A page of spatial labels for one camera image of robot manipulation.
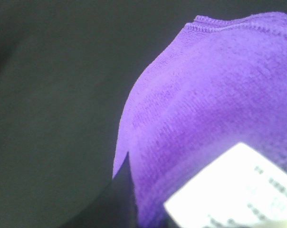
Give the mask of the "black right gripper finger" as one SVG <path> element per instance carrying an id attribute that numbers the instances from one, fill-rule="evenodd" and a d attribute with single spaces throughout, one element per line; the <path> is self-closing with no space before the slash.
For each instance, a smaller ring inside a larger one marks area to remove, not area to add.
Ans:
<path id="1" fill-rule="evenodd" d="M 134 184 L 129 155 L 98 197 L 79 214 L 62 225 L 64 228 L 138 228 Z"/>

